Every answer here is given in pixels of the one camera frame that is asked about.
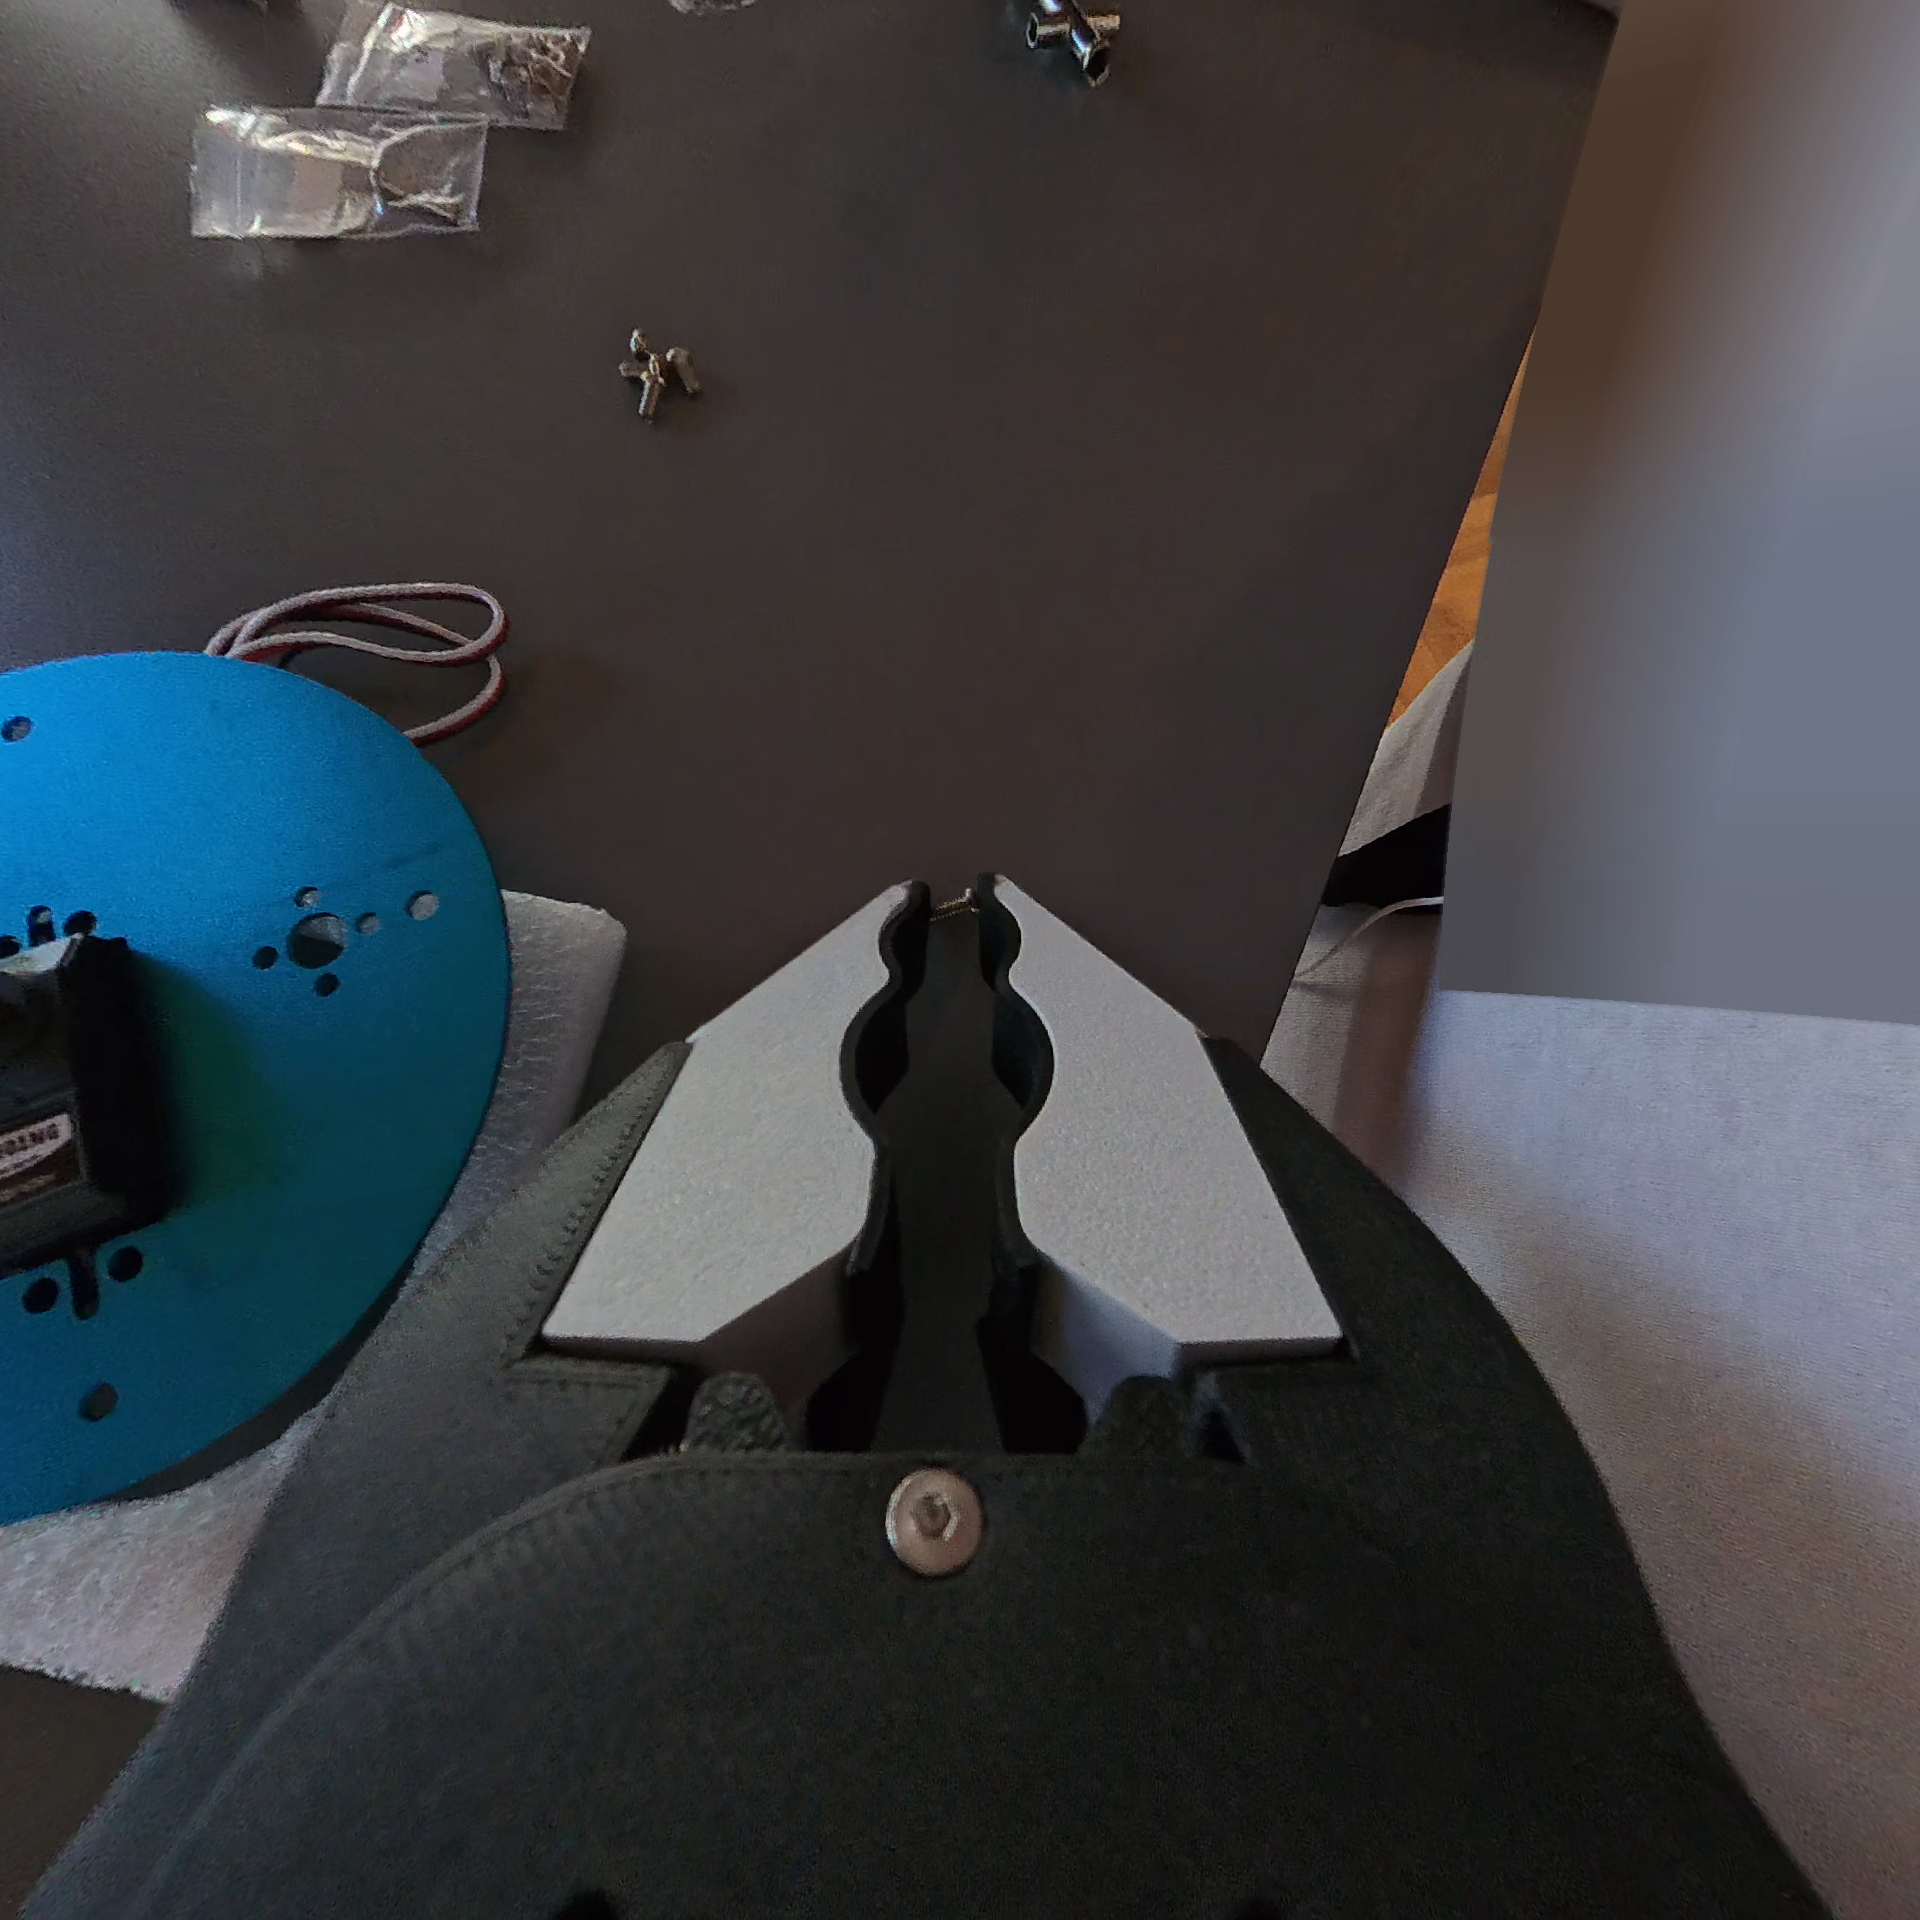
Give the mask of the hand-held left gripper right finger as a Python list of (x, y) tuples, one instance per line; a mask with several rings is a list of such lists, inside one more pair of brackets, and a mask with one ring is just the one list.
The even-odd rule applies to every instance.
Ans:
[(1343, 1343), (1207, 1037), (1008, 877), (973, 890), (993, 1068), (986, 1340), (1098, 1419), (1128, 1380), (1330, 1356)]

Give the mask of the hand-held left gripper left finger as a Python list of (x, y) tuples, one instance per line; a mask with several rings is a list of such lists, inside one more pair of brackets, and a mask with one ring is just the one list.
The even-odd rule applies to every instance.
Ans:
[(834, 1375), (875, 1339), (879, 1112), (906, 1076), (930, 915), (923, 880), (889, 887), (688, 1038), (543, 1327), (551, 1348)]

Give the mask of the blue round metal plate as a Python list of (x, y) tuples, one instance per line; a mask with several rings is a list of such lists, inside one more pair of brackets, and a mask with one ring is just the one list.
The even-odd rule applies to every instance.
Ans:
[(343, 1361), (468, 1162), (512, 961), (450, 785), (349, 694), (188, 653), (4, 675), (4, 961), (126, 941), (171, 1201), (4, 1273), (4, 1523), (160, 1487)]

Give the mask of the black servo motor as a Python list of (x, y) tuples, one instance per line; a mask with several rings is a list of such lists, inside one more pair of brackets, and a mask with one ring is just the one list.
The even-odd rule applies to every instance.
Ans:
[(151, 1228), (173, 1201), (148, 994), (125, 939), (3, 967), (3, 1273)]

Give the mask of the dark grey desk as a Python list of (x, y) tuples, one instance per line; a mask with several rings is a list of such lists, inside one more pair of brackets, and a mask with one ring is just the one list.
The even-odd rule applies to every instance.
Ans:
[[(1669, 1683), (1620, 1524), (1501, 1311), (1241, 1047), (1599, 29), (1125, 5), (1090, 87), (1008, 5), (576, 11), (583, 114), (486, 154), (482, 230), (268, 255), (190, 235), (194, 129), (321, 13), (4, 5), (9, 645), (340, 693), (501, 895), (627, 933), (576, 1115), (324, 1368), (29, 1912), (1601, 1912), (1608, 1689)], [(702, 394), (639, 419), (635, 328)], [(1017, 1107), (981, 915), (932, 916), (985, 875), (1203, 1033), (1335, 1355), (1089, 1419), (988, 1340)], [(875, 1339), (552, 1348), (691, 1037), (909, 882)]]

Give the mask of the person's white shirt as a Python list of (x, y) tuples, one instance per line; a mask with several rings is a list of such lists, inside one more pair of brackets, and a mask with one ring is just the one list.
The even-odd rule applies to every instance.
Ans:
[(1453, 1249), (1836, 1916), (1918, 1915), (1916, 1029), (1442, 990), (1324, 906), (1263, 1068)]

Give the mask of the white foam sheet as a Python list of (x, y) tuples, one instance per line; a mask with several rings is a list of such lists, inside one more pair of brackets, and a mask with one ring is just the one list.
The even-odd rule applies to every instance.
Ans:
[[(512, 990), (493, 1103), (402, 1292), (564, 1135), (613, 1005), (627, 949), (613, 915), (523, 892), (504, 892), (502, 906)], [(4, 1527), (4, 1668), (168, 1702), (321, 1419), (299, 1414), (178, 1493)]]

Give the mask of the clear bag with flat part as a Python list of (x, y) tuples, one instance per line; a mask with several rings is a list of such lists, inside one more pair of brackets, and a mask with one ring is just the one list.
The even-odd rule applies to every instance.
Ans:
[(471, 232), (489, 134), (434, 113), (213, 106), (194, 127), (188, 228), (226, 242)]

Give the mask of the clear bag of nuts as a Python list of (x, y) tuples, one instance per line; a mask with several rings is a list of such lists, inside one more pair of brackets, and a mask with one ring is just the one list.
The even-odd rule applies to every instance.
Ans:
[(317, 106), (564, 132), (590, 47), (589, 26), (355, 2), (324, 60)]

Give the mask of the metal cross socket wrench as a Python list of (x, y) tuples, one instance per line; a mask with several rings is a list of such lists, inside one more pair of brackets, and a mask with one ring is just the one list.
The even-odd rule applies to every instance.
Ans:
[(1031, 2), (1022, 38), (1035, 53), (1063, 50), (1089, 87), (1101, 87), (1108, 80), (1120, 31), (1118, 13), (1090, 13), (1080, 2)]

